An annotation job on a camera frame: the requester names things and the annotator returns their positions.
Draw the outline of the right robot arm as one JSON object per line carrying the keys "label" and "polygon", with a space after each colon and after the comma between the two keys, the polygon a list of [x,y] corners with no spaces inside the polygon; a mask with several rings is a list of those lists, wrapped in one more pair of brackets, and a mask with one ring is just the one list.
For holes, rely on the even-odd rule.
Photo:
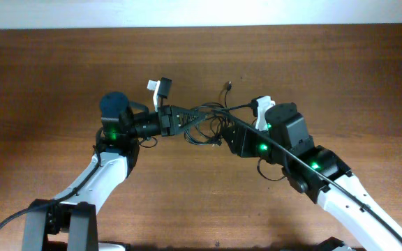
{"label": "right robot arm", "polygon": [[280,164],[290,185],[338,220],[366,250],[402,250],[402,227],[370,196],[351,168],[333,151],[315,145],[296,104],[282,103],[265,113],[261,131],[220,112],[251,132],[253,153]]}

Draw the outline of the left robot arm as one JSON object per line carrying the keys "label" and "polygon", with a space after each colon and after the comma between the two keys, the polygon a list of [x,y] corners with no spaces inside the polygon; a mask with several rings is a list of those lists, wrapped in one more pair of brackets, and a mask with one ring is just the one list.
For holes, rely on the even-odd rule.
{"label": "left robot arm", "polygon": [[103,96],[100,110],[103,126],[91,162],[52,201],[31,203],[23,250],[127,250],[124,243],[98,240],[97,213],[131,174],[143,141],[178,135],[207,118],[204,112],[172,105],[150,112],[120,92]]}

